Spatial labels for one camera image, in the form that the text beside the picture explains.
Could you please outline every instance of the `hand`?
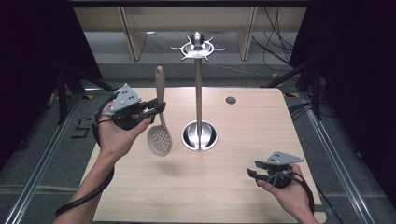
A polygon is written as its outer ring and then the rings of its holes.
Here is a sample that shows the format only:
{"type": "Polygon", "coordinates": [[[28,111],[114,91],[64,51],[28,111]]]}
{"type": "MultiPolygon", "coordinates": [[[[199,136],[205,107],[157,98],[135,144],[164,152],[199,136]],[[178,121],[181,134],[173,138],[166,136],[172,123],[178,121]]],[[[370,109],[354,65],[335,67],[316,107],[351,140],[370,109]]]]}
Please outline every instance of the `hand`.
{"type": "MultiPolygon", "coordinates": [[[[297,164],[290,164],[291,170],[301,176],[300,166],[297,164]]],[[[299,176],[294,175],[293,177],[302,180],[299,176]]],[[[263,180],[257,182],[263,189],[272,193],[277,201],[280,203],[282,208],[300,223],[317,223],[314,216],[309,209],[309,200],[303,187],[292,180],[290,184],[284,189],[278,189],[273,187],[270,183],[266,183],[263,180]]]]}
{"type": "MultiPolygon", "coordinates": [[[[110,110],[112,105],[112,102],[108,103],[105,106],[104,111],[110,110]]],[[[99,121],[107,119],[110,119],[110,117],[102,116],[99,118],[99,121]]],[[[101,145],[101,154],[110,156],[110,158],[114,161],[118,161],[121,157],[128,154],[132,144],[134,143],[134,140],[139,134],[147,129],[150,123],[151,119],[145,119],[129,131],[121,129],[112,121],[104,121],[99,123],[98,131],[101,145]]]]}

